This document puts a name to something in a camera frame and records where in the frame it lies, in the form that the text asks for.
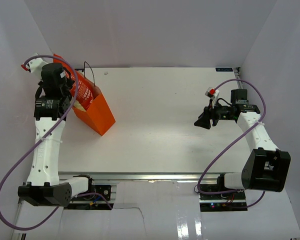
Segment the large red chip bag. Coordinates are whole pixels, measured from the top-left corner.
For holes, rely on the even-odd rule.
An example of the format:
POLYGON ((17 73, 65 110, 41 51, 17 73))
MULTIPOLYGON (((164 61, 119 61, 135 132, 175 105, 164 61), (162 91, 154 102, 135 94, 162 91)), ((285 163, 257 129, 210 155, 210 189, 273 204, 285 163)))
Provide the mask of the large red chip bag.
MULTIPOLYGON (((60 60, 53 59, 53 62, 60 63, 63 67, 67 69, 67 71, 65 72, 66 77, 74 81, 72 88, 70 89, 71 95, 74 97, 76 89, 76 78, 74 72, 67 64, 60 60)), ((80 73, 77 70, 75 72, 78 77, 78 93, 73 106, 85 112, 90 107, 94 99, 98 97, 101 92, 100 89, 94 86, 94 84, 89 79, 87 79, 82 73, 80 73)))

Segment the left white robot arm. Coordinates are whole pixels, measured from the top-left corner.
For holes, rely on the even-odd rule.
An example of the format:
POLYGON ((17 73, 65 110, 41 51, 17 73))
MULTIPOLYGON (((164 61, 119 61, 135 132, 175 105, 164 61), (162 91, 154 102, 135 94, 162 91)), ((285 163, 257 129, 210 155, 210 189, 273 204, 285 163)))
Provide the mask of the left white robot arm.
POLYGON ((66 207, 80 194, 89 200, 96 187, 86 176, 60 181, 58 161, 65 113, 70 108, 74 81, 66 76, 61 63, 48 63, 41 68, 39 87, 35 93, 35 142, 31 170, 26 183, 18 187, 18 196, 33 206, 66 207))

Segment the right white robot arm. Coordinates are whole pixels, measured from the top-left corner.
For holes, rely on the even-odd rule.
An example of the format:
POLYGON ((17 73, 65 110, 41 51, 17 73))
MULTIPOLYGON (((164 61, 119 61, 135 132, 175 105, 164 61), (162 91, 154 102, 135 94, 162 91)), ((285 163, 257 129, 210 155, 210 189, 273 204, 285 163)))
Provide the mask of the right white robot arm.
POLYGON ((233 89, 230 102, 226 105, 219 103, 219 93, 219 90, 211 87, 206 91, 209 104, 194 125, 209 130, 218 121, 235 121, 242 130, 251 153, 241 171, 222 173, 217 178, 216 187, 207 190, 206 194, 217 195, 226 200, 235 191, 281 192, 290 167, 290 154, 281 151, 273 143, 260 121, 262 116, 259 108, 249 103, 246 89, 233 89))

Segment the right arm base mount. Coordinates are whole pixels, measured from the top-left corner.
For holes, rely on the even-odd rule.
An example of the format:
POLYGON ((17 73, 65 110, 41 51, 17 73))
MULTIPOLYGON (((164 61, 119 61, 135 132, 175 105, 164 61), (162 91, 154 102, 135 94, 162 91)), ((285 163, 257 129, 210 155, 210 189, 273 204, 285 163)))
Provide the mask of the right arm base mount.
POLYGON ((202 194, 197 185, 194 192, 199 195, 199 206, 202 213, 247 211, 247 201, 244 192, 225 194, 202 194))

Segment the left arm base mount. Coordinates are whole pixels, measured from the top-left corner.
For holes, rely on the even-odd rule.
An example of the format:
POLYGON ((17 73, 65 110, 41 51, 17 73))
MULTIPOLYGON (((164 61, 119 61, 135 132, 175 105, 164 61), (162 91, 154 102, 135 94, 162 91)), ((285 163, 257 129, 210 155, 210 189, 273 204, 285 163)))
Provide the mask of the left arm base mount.
POLYGON ((78 196, 70 200, 65 210, 87 210, 87 211, 110 211, 113 208, 111 198, 111 185, 95 185, 92 184, 89 190, 85 193, 80 193, 78 196))

